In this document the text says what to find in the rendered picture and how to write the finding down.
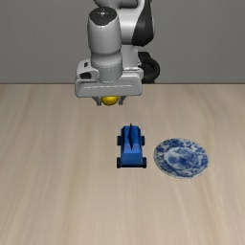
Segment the blue patterned plate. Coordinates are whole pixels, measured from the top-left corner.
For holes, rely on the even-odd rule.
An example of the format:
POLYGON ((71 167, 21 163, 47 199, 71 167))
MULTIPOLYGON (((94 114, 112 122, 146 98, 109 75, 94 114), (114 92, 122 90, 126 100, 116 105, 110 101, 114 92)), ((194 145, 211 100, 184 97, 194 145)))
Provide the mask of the blue patterned plate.
POLYGON ((168 139, 154 149, 156 166, 168 176, 191 179, 201 175, 209 165, 209 156, 199 144, 187 139, 168 139))

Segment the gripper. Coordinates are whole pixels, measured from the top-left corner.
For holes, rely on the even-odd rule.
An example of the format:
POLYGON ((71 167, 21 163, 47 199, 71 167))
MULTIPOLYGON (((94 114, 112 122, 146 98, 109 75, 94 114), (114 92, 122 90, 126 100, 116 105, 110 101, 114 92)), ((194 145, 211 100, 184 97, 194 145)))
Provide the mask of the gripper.
POLYGON ((100 81, 100 72, 91 66, 90 59, 78 64, 75 80, 75 94, 78 98, 93 98, 97 106, 101 106, 100 97, 120 96, 118 105, 123 105, 127 96, 142 94, 141 68, 124 69, 122 76, 115 81, 100 81))

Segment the yellow lemon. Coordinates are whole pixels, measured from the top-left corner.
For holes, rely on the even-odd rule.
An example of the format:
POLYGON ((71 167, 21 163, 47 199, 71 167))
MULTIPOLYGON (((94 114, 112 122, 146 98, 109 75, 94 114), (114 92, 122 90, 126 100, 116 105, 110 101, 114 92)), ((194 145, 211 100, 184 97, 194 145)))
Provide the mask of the yellow lemon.
POLYGON ((110 97, 102 97, 101 102, 104 105, 111 106, 114 105, 118 102, 119 98, 116 96, 110 96, 110 97))

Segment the blue toy car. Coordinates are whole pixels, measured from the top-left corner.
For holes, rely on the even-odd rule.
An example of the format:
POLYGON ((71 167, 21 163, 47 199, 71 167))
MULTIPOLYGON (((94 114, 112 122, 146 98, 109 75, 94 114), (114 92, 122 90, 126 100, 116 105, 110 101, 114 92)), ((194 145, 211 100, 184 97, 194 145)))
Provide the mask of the blue toy car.
POLYGON ((146 168, 146 157, 143 156, 145 137, 137 125, 125 125, 117 137, 117 146, 121 148, 121 156, 117 158, 117 168, 146 168))

